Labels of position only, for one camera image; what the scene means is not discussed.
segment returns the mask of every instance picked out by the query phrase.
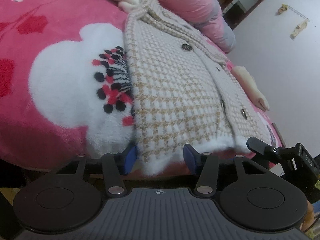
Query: black circular disc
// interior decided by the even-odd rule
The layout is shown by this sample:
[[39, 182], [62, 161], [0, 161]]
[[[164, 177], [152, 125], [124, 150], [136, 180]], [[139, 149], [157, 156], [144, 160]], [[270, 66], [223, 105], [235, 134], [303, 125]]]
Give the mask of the black circular disc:
[[276, 175], [245, 175], [220, 195], [221, 208], [234, 222], [256, 231], [280, 231], [300, 225], [307, 199]]
[[60, 233], [89, 221], [102, 205], [100, 192], [74, 175], [55, 175], [24, 187], [13, 201], [22, 225], [38, 232]]

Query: bed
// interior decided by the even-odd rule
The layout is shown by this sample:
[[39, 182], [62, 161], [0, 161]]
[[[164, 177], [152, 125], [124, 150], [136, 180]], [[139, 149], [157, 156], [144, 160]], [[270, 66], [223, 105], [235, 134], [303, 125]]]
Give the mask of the bed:
[[[135, 135], [123, 42], [127, 14], [111, 0], [0, 4], [0, 158], [47, 171], [77, 155], [123, 151]], [[253, 107], [268, 143], [280, 146], [268, 115]], [[171, 163], [157, 177], [187, 174], [184, 163]], [[137, 161], [128, 179], [143, 177]]]

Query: silver bolt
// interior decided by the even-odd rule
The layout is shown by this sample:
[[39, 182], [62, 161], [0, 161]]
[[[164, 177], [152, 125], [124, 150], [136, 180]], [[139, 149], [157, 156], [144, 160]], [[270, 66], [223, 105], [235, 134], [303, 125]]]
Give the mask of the silver bolt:
[[210, 194], [213, 189], [209, 186], [200, 186], [197, 188], [197, 191], [201, 194]]
[[121, 193], [124, 192], [124, 188], [123, 187], [118, 187], [118, 186], [114, 186], [108, 189], [110, 194], [113, 195], [120, 195]]

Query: gray ridged plate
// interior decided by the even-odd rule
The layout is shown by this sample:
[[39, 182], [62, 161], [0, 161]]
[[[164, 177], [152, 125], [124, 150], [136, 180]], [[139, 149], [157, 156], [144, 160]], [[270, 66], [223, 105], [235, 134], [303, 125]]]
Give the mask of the gray ridged plate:
[[213, 201], [193, 197], [188, 189], [134, 188], [110, 199], [83, 227], [64, 234], [27, 230], [16, 240], [308, 240], [298, 229], [260, 234], [242, 229], [220, 214]]

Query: houndstooth cardigan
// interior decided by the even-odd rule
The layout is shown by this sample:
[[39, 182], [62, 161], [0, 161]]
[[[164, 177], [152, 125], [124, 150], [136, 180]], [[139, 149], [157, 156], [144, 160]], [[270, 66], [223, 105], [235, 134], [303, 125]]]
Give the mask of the houndstooth cardigan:
[[158, 0], [141, 0], [129, 14], [125, 46], [145, 174], [183, 161], [186, 143], [198, 152], [234, 147], [247, 153], [251, 136], [270, 142], [248, 97], [226, 69], [227, 58]]

